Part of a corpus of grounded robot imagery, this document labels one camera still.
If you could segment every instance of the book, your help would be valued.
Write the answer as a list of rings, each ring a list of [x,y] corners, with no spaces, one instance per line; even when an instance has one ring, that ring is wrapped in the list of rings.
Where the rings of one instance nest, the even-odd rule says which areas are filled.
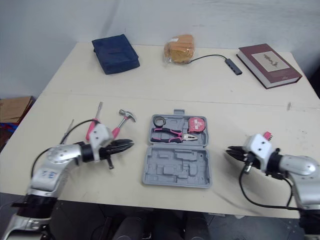
[[[266,89],[293,84],[302,77],[266,43],[239,47],[237,56]]]

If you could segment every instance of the table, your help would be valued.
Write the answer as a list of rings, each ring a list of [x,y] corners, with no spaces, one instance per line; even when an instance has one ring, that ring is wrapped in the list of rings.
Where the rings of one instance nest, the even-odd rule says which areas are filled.
[[[108,169],[105,161],[74,169],[60,199],[297,218],[295,211],[266,209],[249,203],[238,185],[243,165],[226,158],[224,150],[230,145],[242,145],[250,135],[269,131],[274,136],[272,144],[280,147],[283,154],[307,155],[320,160],[317,146],[320,100],[306,77],[296,84],[266,90],[237,59],[235,49],[199,48],[196,54],[223,54],[243,71],[240,76],[218,57],[184,66],[165,65],[162,46],[134,48],[139,55],[139,68],[105,75],[90,43],[75,46],[2,151],[0,191],[25,194],[30,168],[38,153],[56,145],[72,119],[79,123],[92,118],[102,101],[100,120],[111,129],[122,119],[119,109],[136,115],[137,122],[128,121],[119,134],[119,138],[132,139],[135,145],[112,156],[113,170]],[[280,54],[302,73],[291,53]],[[142,183],[151,116],[172,114],[174,109],[185,109],[186,115],[207,118],[211,188]],[[87,128],[86,125],[79,127],[67,142],[84,140]],[[244,185],[249,196],[263,204],[284,205],[289,196],[284,181],[265,177],[256,169],[245,176]]]

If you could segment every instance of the hammer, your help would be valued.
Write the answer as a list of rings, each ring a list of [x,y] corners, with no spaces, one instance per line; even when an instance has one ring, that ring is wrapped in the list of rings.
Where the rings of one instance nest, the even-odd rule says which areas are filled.
[[[125,110],[120,109],[119,114],[123,115],[124,117],[123,117],[122,121],[120,122],[120,124],[115,129],[113,129],[113,131],[112,131],[113,138],[116,138],[118,136],[118,134],[120,132],[120,128],[123,126],[123,124],[125,124],[125,122],[128,119],[132,119],[132,121],[136,122],[135,115],[133,115],[133,113],[131,113],[129,111],[125,111]]]

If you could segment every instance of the navy blue bag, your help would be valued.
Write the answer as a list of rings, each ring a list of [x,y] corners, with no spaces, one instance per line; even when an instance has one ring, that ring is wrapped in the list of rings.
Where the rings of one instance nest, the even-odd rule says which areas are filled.
[[[92,41],[105,74],[116,74],[140,66],[138,55],[124,34]]]

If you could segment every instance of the plastic bag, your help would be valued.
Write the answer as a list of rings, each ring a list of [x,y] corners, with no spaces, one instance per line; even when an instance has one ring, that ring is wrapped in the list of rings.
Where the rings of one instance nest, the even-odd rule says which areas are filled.
[[[167,63],[188,64],[195,53],[194,37],[190,34],[174,36],[164,45]]]

